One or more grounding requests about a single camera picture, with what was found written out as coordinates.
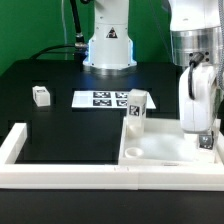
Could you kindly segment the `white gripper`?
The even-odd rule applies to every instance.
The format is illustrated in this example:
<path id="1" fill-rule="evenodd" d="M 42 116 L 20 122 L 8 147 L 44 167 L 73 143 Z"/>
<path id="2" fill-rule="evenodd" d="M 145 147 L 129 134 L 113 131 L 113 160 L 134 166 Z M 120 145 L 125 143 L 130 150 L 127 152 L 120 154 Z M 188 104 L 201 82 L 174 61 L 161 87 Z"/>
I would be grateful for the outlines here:
<path id="1" fill-rule="evenodd" d="M 216 97 L 216 68 L 200 64 L 193 70 L 193 96 L 189 97 L 187 68 L 179 81 L 180 125 L 186 133 L 207 132 L 213 125 Z"/>

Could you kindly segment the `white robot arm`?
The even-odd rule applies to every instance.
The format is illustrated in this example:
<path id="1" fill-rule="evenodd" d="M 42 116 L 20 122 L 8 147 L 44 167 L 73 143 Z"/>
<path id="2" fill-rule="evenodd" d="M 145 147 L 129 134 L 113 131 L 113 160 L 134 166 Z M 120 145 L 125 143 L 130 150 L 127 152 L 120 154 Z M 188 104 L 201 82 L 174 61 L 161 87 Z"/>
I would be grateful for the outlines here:
<path id="1" fill-rule="evenodd" d="M 183 131 L 206 133 L 216 119 L 215 97 L 224 91 L 224 0 L 168 0 L 173 63 L 179 81 Z M 84 69 L 119 74 L 136 66 L 128 36 L 129 0 L 94 0 L 94 34 Z"/>

